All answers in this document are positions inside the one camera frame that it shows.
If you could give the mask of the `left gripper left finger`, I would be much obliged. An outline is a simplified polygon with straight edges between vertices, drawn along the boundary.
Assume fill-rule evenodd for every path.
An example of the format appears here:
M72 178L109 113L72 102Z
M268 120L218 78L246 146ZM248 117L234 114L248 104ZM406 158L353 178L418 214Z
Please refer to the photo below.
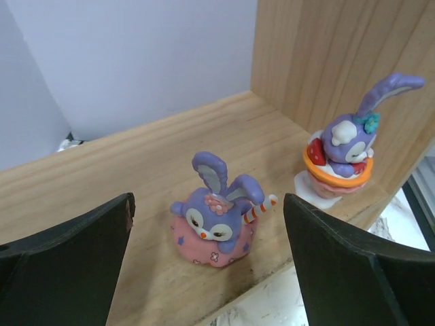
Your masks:
M125 193L1 245L1 324L105 325L134 215Z

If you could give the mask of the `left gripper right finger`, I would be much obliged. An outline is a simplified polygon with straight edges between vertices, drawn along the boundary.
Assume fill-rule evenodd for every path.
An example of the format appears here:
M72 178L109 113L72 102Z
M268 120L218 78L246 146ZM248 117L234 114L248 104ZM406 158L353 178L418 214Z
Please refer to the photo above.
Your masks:
M295 194L283 215L310 325L433 325L434 254L375 236Z

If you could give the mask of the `bunny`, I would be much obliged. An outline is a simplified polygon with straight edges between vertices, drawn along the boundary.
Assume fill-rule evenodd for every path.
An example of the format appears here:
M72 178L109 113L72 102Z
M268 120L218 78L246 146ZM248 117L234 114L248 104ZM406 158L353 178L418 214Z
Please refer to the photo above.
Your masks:
M278 198L247 174L229 183L225 161L208 151L196 153L192 167L205 185L171 204L173 241L193 264L221 268L249 254L259 217Z
M374 165L372 145L380 122L375 110L388 98L424 85L420 76L388 75L364 95L356 112L342 114L314 132L302 154L305 169L294 177L296 195L319 209L328 209L343 196L362 189Z

